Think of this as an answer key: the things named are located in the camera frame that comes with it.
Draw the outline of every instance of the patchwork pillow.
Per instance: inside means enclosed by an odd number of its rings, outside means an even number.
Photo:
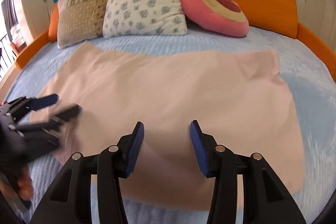
[[[102,36],[107,0],[59,0],[58,47]]]
[[[185,15],[203,29],[244,37],[249,22],[239,5],[232,0],[181,0]]]
[[[103,35],[185,35],[180,0],[108,0]]]

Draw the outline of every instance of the blanket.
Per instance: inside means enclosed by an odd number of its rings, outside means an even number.
[[[78,125],[63,131],[63,150],[56,154],[61,163],[74,152],[100,153],[143,122],[135,172],[120,181],[123,196],[133,200],[209,209],[214,181],[197,165],[189,138],[194,119],[234,153],[261,153],[295,193],[305,175],[303,143],[292,95],[278,72],[275,51],[150,57],[84,43],[40,94],[57,93],[62,101],[31,120],[71,103],[83,107]],[[239,193],[242,206],[241,183]]]

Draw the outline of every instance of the curtain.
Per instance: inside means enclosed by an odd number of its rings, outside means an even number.
[[[18,23],[16,12],[14,9],[13,0],[4,0],[1,3],[1,7],[2,7],[2,14],[3,14],[4,21],[5,21],[8,39],[10,40],[10,42],[12,42],[13,38],[11,35],[11,28]]]

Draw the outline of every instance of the black metal railing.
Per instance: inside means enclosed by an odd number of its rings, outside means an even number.
[[[0,49],[0,79],[2,79],[15,61],[13,51],[9,51],[10,45],[7,34],[0,39]]]

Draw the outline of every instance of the pink round plush pillow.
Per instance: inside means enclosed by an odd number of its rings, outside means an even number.
[[[244,37],[249,22],[237,3],[232,0],[181,0],[185,15],[203,29]]]

